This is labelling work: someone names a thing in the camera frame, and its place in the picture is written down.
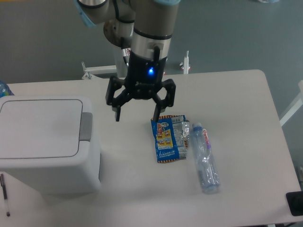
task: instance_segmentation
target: plastic bottle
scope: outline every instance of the plastic bottle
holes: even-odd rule
[[[8,85],[0,80],[0,98],[3,96],[13,96],[13,95],[14,93],[11,92]]]
[[[207,194],[216,193],[220,186],[220,179],[207,131],[202,128],[201,123],[193,124],[191,140],[203,192]]]
[[[259,2],[262,2],[262,3],[274,3],[274,2],[278,2],[280,0],[258,0]]]

